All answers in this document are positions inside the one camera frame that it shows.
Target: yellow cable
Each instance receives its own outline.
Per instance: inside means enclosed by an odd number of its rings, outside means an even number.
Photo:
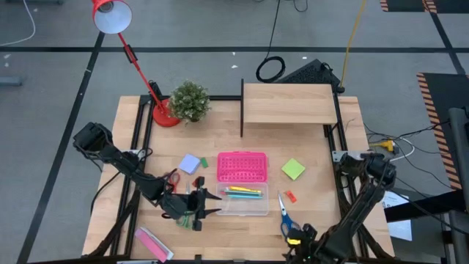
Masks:
[[[355,19],[355,25],[353,25],[352,34],[350,35],[350,39],[347,44],[347,49],[345,50],[344,66],[342,68],[342,78],[340,79],[341,87],[344,87],[345,73],[347,72],[347,60],[349,59],[349,49],[350,49],[350,46],[352,45],[353,37],[355,36],[355,32],[357,31],[358,24],[360,23],[361,13],[365,9],[365,4],[366,4],[366,0],[363,0],[361,2],[360,11],[358,11],[357,18]]]

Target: gray floor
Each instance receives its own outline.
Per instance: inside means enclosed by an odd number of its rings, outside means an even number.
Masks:
[[[134,16],[124,35],[134,47],[266,46],[276,7],[273,0],[129,2]],[[360,1],[314,0],[309,4],[307,12],[298,13],[292,2],[282,1],[273,45],[345,46]],[[79,0],[66,1],[62,6],[30,4],[31,10],[37,9],[32,12],[37,33],[18,46],[93,46],[97,30],[90,18],[91,8],[90,1]],[[469,15],[439,16],[453,46],[469,47],[465,34]],[[0,27],[0,43],[26,37],[31,31],[22,4],[0,3],[0,24],[11,25]],[[103,46],[120,46],[120,42],[117,36],[108,35]],[[444,47],[428,13],[386,13],[378,1],[367,4],[353,46]],[[285,59],[286,73],[319,59],[341,75],[344,54],[274,54]],[[4,124],[0,129],[0,199],[13,201],[4,202],[0,215],[0,263],[14,263],[18,258],[89,55],[0,53],[0,75],[25,78],[22,87],[0,89],[0,123]],[[256,67],[265,57],[265,53],[240,52],[137,55],[142,70],[148,78],[158,81],[164,94],[189,79],[207,87],[212,95],[239,94],[241,78],[256,82]],[[458,57],[469,70],[469,54]],[[262,74],[269,76],[275,71],[275,65],[268,65]],[[350,54],[346,95],[358,96],[363,119],[371,129],[397,135],[424,128],[429,120],[417,85],[417,72],[456,73],[447,54]],[[88,121],[111,127],[119,96],[145,92],[124,54],[100,53],[74,133]],[[414,136],[411,141],[426,150],[437,150],[431,132]],[[438,155],[417,152],[409,159],[448,183]],[[406,161],[397,161],[396,165],[399,177],[418,190],[428,194],[448,191],[431,175],[415,170]],[[97,168],[69,145],[29,261],[80,255],[98,178]],[[399,183],[396,187],[408,189]],[[414,229],[416,241],[412,243],[394,240],[397,255],[406,260],[437,261],[439,251],[429,251],[428,246],[417,242],[428,232],[433,234],[433,241],[439,242],[437,228],[434,223],[429,225],[430,230]]]

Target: pink container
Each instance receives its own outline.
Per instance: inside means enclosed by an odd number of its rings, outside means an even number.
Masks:
[[[267,156],[238,151],[219,153],[217,179],[222,183],[266,183]]]

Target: blue scissors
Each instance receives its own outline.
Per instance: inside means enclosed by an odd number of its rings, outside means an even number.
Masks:
[[[288,231],[290,231],[292,228],[296,228],[298,230],[301,230],[300,225],[293,221],[287,213],[287,209],[285,209],[284,201],[281,199],[280,192],[278,193],[278,203],[280,204],[280,210],[281,210],[281,224],[280,224],[280,230],[281,233],[284,235],[284,237],[287,237]]]

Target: pink eraser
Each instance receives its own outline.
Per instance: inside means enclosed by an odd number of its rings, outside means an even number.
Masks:
[[[162,248],[154,241],[145,231],[142,229],[137,229],[135,231],[135,236],[158,258],[162,263],[164,263],[168,254],[164,252]]]

